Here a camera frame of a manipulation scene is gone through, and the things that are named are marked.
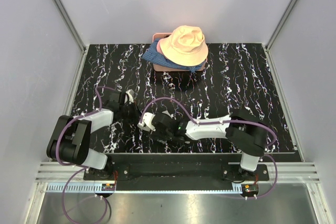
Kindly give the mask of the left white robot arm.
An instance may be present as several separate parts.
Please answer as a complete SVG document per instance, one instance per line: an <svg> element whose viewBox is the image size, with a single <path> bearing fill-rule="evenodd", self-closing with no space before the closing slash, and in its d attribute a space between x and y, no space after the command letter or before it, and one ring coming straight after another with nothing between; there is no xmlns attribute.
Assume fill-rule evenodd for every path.
<svg viewBox="0 0 336 224"><path fill-rule="evenodd" d="M113 175L113 167L108 164L104 153L90 148L91 134L123 121L137 124L140 111L134 101L134 91L113 90L102 108L78 117L59 117L48 143L46 154L63 165L77 165L95 169L95 174L103 180Z"/></svg>

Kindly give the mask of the grey cloth napkin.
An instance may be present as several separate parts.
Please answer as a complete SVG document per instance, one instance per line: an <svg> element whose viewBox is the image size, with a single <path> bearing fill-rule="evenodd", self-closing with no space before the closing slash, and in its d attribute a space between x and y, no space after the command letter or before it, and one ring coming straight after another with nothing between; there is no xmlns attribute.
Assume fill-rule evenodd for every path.
<svg viewBox="0 0 336 224"><path fill-rule="evenodd" d="M191 143L190 140L187 140L183 137L159 139L158 142L162 144L171 143L171 144L181 144L181 145L182 144L189 145Z"/></svg>

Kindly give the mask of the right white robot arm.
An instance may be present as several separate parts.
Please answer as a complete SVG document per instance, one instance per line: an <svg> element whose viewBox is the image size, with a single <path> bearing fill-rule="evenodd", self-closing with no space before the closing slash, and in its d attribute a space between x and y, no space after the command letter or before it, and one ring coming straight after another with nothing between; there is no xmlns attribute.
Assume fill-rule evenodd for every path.
<svg viewBox="0 0 336 224"><path fill-rule="evenodd" d="M183 144L206 138L228 140L242 152L238 167L239 176L244 180L256 176L257 165L264 155L268 135L268 128L256 117L239 112L214 119L178 121L166 112L146 115L149 118L145 120L145 124L158 140Z"/></svg>

